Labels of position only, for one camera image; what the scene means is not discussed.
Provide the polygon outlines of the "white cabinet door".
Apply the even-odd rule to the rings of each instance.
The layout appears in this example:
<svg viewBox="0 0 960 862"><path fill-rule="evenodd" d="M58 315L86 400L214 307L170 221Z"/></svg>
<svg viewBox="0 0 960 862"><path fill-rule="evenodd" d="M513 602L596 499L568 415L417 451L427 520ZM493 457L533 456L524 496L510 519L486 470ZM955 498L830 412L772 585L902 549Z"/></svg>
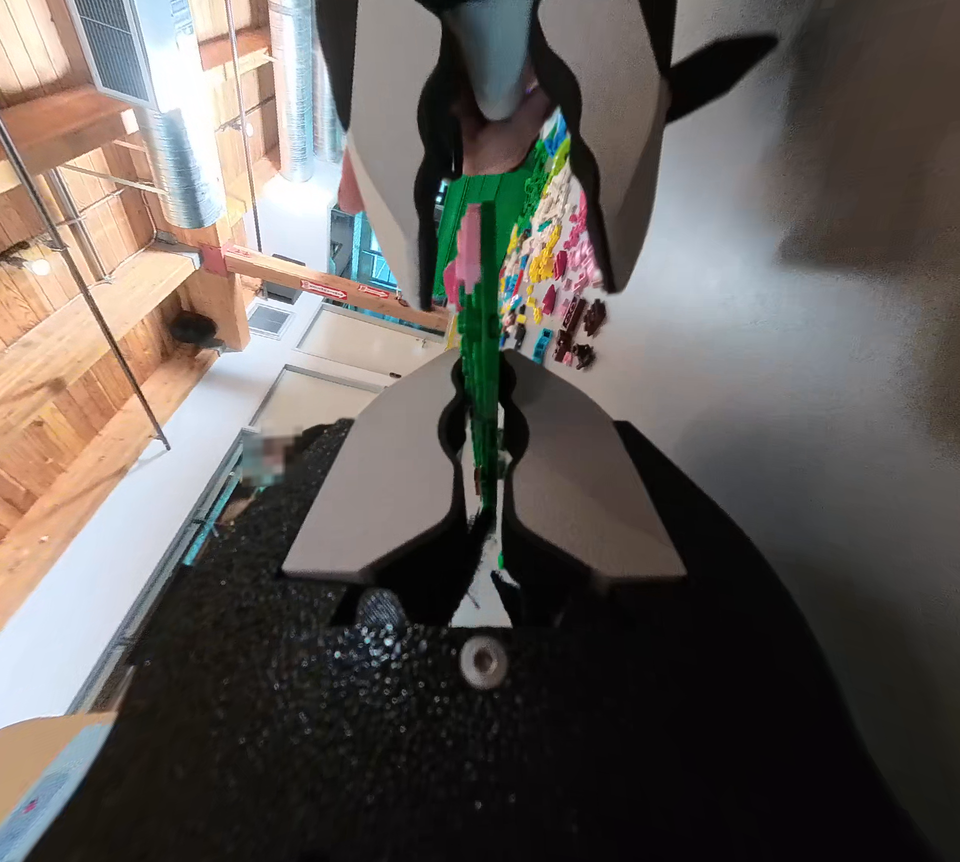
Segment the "white cabinet door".
<svg viewBox="0 0 960 862"><path fill-rule="evenodd" d="M446 349L441 335L321 303L296 346L304 355L399 379Z"/></svg>
<svg viewBox="0 0 960 862"><path fill-rule="evenodd" d="M244 428L264 437L297 436L355 419L382 391L382 385L286 366Z"/></svg>

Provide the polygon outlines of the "green plastic bin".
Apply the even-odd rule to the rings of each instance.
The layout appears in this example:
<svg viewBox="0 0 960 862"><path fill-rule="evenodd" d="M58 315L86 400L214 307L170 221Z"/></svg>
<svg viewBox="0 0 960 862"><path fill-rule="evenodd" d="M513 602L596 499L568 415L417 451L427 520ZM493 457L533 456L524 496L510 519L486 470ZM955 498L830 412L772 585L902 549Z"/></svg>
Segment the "green plastic bin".
<svg viewBox="0 0 960 862"><path fill-rule="evenodd" d="M526 184L532 172L519 169L496 175L462 175L446 190L438 222L438 246L455 241L462 217L470 204L493 202L496 216L496 244L505 252L511 233L526 202Z"/></svg>

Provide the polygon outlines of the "pink lego brick cluster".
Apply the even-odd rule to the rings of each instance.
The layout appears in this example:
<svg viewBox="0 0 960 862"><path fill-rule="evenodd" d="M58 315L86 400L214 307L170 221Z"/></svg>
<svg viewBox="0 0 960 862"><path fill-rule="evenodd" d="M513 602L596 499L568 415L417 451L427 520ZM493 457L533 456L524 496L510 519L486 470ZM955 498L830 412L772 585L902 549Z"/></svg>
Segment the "pink lego brick cluster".
<svg viewBox="0 0 960 862"><path fill-rule="evenodd" d="M455 253L442 271L443 290L457 312L482 277L482 232L482 204L469 204L459 225Z"/></svg>

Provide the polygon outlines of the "teal framed window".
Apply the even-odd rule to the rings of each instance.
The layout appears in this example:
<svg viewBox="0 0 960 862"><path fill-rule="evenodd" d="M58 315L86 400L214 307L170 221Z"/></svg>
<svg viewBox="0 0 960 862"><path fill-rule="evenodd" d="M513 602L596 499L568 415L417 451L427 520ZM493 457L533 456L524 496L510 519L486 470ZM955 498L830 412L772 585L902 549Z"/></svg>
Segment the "teal framed window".
<svg viewBox="0 0 960 862"><path fill-rule="evenodd" d="M350 214L335 204L330 209L329 236L331 274L388 291L398 288L366 212Z"/></svg>

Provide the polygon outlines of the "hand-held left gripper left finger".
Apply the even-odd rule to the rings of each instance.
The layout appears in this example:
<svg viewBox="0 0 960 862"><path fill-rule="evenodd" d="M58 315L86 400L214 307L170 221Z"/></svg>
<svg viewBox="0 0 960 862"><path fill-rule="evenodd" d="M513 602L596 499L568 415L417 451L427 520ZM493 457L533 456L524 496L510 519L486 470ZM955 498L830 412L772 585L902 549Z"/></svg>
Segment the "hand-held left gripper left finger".
<svg viewBox="0 0 960 862"><path fill-rule="evenodd" d="M384 389L356 418L294 539L291 578L366 583L465 515L460 352Z"/></svg>

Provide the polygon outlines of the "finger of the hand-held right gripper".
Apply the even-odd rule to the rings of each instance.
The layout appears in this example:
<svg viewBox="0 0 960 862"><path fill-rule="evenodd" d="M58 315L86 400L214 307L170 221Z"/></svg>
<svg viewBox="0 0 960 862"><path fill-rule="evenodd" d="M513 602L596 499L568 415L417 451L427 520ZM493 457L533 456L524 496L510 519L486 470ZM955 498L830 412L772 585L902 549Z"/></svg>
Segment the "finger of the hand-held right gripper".
<svg viewBox="0 0 960 862"><path fill-rule="evenodd" d="M672 47L658 0L536 0L531 61L570 132L574 176L607 293L637 265L656 197Z"/></svg>
<svg viewBox="0 0 960 862"><path fill-rule="evenodd" d="M358 0L347 149L366 217L404 300L432 304L434 206L460 130L457 44L416 0Z"/></svg>

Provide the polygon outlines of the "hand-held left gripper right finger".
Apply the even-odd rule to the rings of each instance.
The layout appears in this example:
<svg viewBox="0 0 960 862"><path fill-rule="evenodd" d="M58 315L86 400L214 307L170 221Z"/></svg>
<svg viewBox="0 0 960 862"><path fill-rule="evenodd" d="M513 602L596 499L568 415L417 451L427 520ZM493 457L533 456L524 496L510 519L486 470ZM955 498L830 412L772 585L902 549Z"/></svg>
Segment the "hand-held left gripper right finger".
<svg viewBox="0 0 960 862"><path fill-rule="evenodd" d="M528 587L678 581L687 568L613 419L518 353L501 359L503 567Z"/></svg>

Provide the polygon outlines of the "green lego baseplate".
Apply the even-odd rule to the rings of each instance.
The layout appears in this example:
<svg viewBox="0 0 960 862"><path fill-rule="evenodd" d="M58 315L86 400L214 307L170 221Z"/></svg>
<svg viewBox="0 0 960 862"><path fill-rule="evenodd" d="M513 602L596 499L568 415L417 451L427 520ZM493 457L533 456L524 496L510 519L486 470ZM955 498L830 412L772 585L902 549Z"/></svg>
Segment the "green lego baseplate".
<svg viewBox="0 0 960 862"><path fill-rule="evenodd" d="M474 487L481 503L478 515L484 519L484 527L491 529L496 525L498 508L501 331L498 316L499 267L496 207L489 201L480 204L482 204L483 223L481 280L474 292L466 299L462 299L460 312L450 304L445 292L444 295L454 309L454 328L459 338L462 385L473 458ZM443 291L445 291L442 278L444 268L440 276Z"/></svg>

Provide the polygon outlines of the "wooden beam with red labels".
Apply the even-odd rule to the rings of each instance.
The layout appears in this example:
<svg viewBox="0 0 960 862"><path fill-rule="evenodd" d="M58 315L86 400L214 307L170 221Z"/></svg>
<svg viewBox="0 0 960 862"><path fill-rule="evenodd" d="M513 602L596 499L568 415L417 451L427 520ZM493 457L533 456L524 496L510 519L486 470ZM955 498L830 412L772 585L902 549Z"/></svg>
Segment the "wooden beam with red labels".
<svg viewBox="0 0 960 862"><path fill-rule="evenodd" d="M447 309L421 311L408 305L396 290L320 272L232 243L223 246L201 245L199 251L202 268L219 276L237 275L275 283L440 334L447 333L450 327L450 312Z"/></svg>

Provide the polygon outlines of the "person's right hand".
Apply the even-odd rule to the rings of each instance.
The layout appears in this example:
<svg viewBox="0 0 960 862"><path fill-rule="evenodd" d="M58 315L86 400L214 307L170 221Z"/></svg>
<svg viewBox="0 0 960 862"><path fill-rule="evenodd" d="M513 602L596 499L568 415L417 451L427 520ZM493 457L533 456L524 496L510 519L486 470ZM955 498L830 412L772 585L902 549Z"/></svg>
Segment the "person's right hand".
<svg viewBox="0 0 960 862"><path fill-rule="evenodd" d="M463 82L453 102L455 127L462 136L462 172L468 176L497 175L516 170L527 159L547 117L553 112L550 100L531 66L521 77L521 94L514 111L494 121L481 111L469 82ZM342 155L342 175L338 190L339 208L349 214L365 210L359 184L359 166L368 164L370 152L360 135L371 129L367 120L360 129L351 127Z"/></svg>

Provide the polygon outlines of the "pile of loose lego bricks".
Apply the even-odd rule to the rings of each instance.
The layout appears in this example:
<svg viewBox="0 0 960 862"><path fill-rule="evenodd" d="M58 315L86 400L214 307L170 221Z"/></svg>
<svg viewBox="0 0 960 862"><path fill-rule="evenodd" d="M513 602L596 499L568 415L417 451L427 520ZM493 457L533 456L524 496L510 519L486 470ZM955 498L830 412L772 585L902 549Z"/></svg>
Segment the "pile of loose lego bricks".
<svg viewBox="0 0 960 862"><path fill-rule="evenodd" d="M591 369L608 309L587 231L587 197L573 174L560 111L542 129L520 172L522 201L498 283L499 347L535 364Z"/></svg>

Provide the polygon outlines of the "wall vent grille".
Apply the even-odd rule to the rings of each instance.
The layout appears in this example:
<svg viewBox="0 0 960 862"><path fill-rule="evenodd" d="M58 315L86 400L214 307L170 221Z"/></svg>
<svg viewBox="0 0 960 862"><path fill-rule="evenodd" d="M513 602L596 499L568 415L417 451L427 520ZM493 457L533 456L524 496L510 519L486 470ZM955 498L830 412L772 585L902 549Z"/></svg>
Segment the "wall vent grille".
<svg viewBox="0 0 960 862"><path fill-rule="evenodd" d="M248 330L270 340L281 340L290 328L295 313L290 306L255 300L246 311Z"/></svg>

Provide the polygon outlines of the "thin metal ceiling rod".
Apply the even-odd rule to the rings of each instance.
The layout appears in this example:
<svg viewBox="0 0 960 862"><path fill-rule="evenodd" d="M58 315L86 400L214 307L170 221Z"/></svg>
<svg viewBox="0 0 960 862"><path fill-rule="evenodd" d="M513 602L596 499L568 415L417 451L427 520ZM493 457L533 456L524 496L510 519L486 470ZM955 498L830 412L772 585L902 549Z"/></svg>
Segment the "thin metal ceiling rod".
<svg viewBox="0 0 960 862"><path fill-rule="evenodd" d="M143 408L153 430L153 438L159 441L165 450L171 451L172 446L165 432L163 431L162 424L159 422L158 417L150 406L150 403L147 400L147 397L144 394L134 371L131 369L132 367L129 365L125 355L121 351L118 340L114 336L113 330L110 328L107 320L105 319L99 304L97 304L95 301L89 285L85 282L80 269L78 269L78 266L71 255L69 247L63 240L61 230L44 203L40 190L37 188L38 186L35 183L33 176L28 171L26 163L23 160L4 120L1 120L1 142L7 161L10 163L19 184L21 184L21 186L26 190L30 198L30 202L42 220L52 242L54 251L59 253L64 259L66 267L78 288L81 298L85 302L97 327L100 329L103 339L108 343L109 350L113 354L124 376L126 376L126 380L128 381L133 394Z"/></svg>

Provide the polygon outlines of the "black dome lamp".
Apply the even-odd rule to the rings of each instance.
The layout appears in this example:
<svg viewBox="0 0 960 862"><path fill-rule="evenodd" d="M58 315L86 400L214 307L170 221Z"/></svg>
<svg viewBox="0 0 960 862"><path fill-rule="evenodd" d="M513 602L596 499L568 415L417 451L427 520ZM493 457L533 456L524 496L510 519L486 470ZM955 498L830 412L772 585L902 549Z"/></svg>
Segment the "black dome lamp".
<svg viewBox="0 0 960 862"><path fill-rule="evenodd" d="M170 320L168 328L172 339L182 345L218 353L227 349L216 323L203 314L182 310Z"/></svg>

